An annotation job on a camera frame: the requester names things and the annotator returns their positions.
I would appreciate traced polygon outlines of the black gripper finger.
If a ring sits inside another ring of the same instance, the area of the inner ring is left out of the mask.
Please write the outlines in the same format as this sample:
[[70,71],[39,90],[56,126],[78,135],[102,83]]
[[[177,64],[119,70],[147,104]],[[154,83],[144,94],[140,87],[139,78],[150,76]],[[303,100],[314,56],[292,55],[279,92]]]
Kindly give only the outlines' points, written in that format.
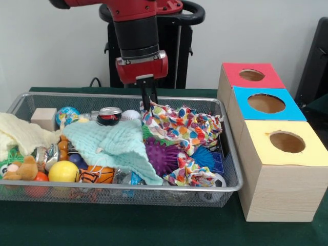
[[141,82],[141,95],[142,95],[142,102],[145,111],[149,111],[150,109],[150,99],[146,92],[146,82]]
[[158,104],[158,96],[157,96],[157,80],[154,77],[150,77],[150,86],[151,86],[151,95],[150,100],[156,104]]

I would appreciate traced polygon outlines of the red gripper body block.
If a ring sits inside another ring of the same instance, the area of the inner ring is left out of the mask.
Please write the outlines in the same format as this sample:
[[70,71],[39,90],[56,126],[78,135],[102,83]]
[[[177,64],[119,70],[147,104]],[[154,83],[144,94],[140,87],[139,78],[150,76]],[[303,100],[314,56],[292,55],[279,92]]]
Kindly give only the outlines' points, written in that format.
[[118,57],[115,61],[116,70],[123,84],[134,84],[138,79],[152,77],[164,78],[168,74],[168,56],[164,50],[158,54],[141,59],[128,60]]

